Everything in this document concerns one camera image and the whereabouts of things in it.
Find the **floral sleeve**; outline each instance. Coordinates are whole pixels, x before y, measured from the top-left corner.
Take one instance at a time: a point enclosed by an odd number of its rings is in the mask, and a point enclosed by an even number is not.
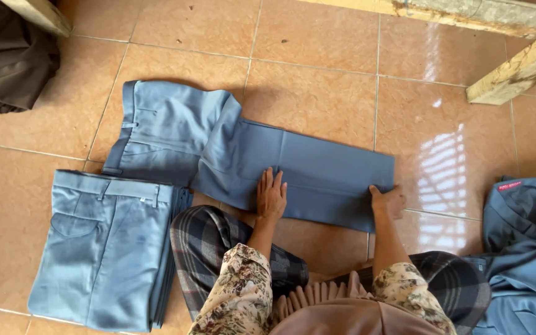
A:
[[[272,312],[270,263],[256,249],[237,244],[227,251],[219,278],[189,334],[267,335]]]
[[[380,271],[373,281],[372,292],[385,302],[423,318],[444,334],[456,334],[452,321],[427,287],[427,282],[413,264],[396,263]]]

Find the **size label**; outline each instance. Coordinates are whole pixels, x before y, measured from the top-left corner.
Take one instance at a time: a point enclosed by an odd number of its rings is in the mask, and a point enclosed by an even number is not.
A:
[[[516,187],[516,186],[518,186],[520,184],[522,184],[522,181],[511,182],[510,184],[498,186],[497,190],[498,191],[506,191],[509,188]]]

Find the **orange tiled floor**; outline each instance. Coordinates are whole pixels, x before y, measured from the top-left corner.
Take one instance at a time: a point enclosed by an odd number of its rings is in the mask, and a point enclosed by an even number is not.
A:
[[[228,89],[243,115],[397,157],[410,253],[481,250],[487,189],[536,176],[536,87],[470,105],[465,86],[530,41],[295,0],[65,0],[74,34],[36,108],[0,115],[0,334],[100,334],[30,316],[55,169],[99,172],[122,119],[121,86],[165,79]],[[252,223],[254,217],[197,195]],[[373,256],[372,234],[284,219],[275,243],[336,272]],[[176,282],[166,324],[190,325]]]

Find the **plaid sarong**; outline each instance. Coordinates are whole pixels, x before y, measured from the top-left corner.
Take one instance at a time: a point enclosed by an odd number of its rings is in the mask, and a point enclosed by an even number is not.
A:
[[[196,206],[180,213],[171,225],[171,245],[177,276],[192,320],[204,305],[219,276],[223,255],[238,243],[246,243],[253,229],[214,206]],[[483,274],[461,257],[445,252],[410,256],[429,283],[458,334],[469,334],[484,315],[491,290]],[[309,280],[301,258],[272,244],[270,253],[274,297],[288,294]],[[366,289],[372,286],[372,269],[357,271]],[[333,279],[348,282],[348,274]]]

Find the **wooden board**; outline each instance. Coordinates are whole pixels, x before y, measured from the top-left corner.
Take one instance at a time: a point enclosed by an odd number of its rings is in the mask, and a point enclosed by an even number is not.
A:
[[[1,0],[24,19],[57,36],[69,37],[71,24],[47,0]]]
[[[300,0],[536,38],[536,4],[512,0]]]
[[[466,89],[470,103],[501,105],[536,85],[536,41]]]

